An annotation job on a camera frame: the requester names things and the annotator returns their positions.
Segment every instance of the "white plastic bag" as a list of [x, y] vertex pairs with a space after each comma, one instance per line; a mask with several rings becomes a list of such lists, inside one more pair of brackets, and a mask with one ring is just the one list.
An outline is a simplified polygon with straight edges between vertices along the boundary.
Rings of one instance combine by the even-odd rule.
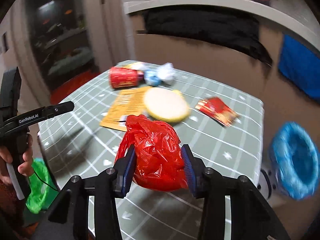
[[172, 85], [175, 77], [175, 71], [172, 63], [166, 63], [158, 67], [157, 76], [164, 83]]

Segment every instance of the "black cable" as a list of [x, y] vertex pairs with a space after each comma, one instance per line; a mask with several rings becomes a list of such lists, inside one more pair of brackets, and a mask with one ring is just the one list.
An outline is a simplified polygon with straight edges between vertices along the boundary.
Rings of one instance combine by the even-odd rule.
[[42, 179], [40, 179], [40, 177], [39, 177], [39, 175], [36, 173], [36, 171], [35, 171], [35, 175], [38, 177], [38, 179], [39, 179], [41, 182], [43, 182], [44, 184], [46, 184], [47, 186], [49, 186], [49, 187], [52, 188], [53, 190], [58, 191], [57, 189], [55, 189], [54, 187], [51, 187], [48, 183], [46, 183], [45, 181], [43, 181]]

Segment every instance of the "red rug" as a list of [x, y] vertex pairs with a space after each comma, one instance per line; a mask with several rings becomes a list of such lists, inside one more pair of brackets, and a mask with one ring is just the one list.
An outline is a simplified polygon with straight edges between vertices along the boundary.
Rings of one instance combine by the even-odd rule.
[[92, 73], [90, 70], [83, 72], [74, 78], [70, 79], [62, 86], [58, 87], [51, 93], [50, 102], [52, 105], [56, 105], [60, 103], [63, 99], [65, 99], [72, 92], [76, 91], [79, 87], [86, 84], [94, 77], [98, 76], [100, 73], [95, 72]]

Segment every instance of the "trash bin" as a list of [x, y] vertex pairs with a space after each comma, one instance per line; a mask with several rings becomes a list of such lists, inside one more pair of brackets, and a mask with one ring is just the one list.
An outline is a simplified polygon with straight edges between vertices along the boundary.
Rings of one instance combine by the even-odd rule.
[[314, 194], [319, 184], [319, 152], [301, 126], [285, 123], [272, 140], [269, 157], [281, 193], [296, 200]]

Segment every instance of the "yellow sponge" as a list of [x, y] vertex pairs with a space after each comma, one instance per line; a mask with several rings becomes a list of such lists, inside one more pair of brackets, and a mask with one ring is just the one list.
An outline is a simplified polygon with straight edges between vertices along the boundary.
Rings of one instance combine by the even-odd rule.
[[188, 103], [177, 90], [150, 88], [145, 93], [143, 102], [153, 118], [165, 122], [180, 122], [190, 112]]

